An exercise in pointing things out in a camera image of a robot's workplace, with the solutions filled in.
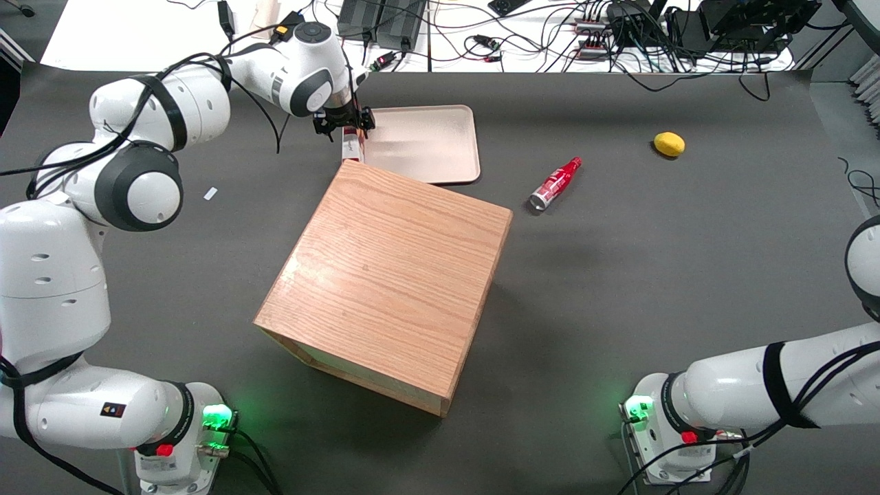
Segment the wooden box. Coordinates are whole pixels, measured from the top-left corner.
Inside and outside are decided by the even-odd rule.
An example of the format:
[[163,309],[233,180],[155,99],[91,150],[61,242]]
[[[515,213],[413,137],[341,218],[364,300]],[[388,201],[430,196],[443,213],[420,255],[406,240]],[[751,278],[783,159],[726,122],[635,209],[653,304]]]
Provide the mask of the wooden box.
[[512,216],[346,160],[254,323],[309,366],[445,417]]

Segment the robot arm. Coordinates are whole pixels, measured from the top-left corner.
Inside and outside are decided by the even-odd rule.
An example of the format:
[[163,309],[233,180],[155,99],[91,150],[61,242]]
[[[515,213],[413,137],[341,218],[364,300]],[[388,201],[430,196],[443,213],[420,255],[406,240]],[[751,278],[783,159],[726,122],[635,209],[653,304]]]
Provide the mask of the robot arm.
[[89,100],[92,140],[47,153],[32,199],[0,210],[0,351],[14,366],[0,380],[0,435],[26,425],[47,443],[136,449],[145,491],[210,489],[227,437],[217,427],[234,421],[220,394],[91,366],[82,353],[110,327],[109,228],[147,232],[176,219],[183,187],[172,153],[224,132],[233,79],[285,112],[313,115],[319,133],[370,128],[355,96],[365,73],[351,72],[328,27],[301,24],[283,48],[253,45],[100,87]]
[[[702,359],[682,373],[653,373],[636,385],[621,412],[649,483],[699,474],[715,460],[715,445],[703,442],[719,432],[880,423],[878,238],[880,216],[856,229],[846,255],[850,284],[874,321]],[[840,363],[828,366],[834,360]],[[810,397],[826,380],[821,393],[801,402],[802,390]],[[671,448],[676,450],[667,453]],[[709,473],[696,481],[709,481]]]

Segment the red button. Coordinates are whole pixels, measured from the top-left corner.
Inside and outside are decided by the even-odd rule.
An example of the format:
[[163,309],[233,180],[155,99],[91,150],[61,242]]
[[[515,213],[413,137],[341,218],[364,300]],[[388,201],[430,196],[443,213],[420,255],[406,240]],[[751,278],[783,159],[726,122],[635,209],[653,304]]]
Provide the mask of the red button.
[[695,432],[682,432],[681,433],[681,441],[686,444],[697,443],[697,433]]
[[161,457],[168,457],[172,452],[174,452],[174,446],[168,443],[156,447],[156,455]]

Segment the yellow lemon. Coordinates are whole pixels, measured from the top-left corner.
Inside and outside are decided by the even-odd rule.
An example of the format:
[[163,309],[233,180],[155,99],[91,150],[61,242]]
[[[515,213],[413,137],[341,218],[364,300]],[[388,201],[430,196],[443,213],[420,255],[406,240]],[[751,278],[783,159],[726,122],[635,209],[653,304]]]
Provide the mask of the yellow lemon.
[[685,152],[685,140],[674,132],[661,132],[654,137],[654,147],[667,157]]

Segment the green light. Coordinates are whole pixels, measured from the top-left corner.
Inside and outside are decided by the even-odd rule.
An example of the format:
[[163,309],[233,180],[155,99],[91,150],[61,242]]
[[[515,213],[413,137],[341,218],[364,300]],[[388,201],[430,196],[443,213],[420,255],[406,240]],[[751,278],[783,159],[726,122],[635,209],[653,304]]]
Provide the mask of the green light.
[[648,414],[654,409],[654,399],[646,395],[633,395],[624,403],[624,409],[629,413],[631,421],[645,421],[648,419]]
[[202,410],[202,425],[211,429],[225,428],[232,423],[232,410],[226,404],[205,406]]

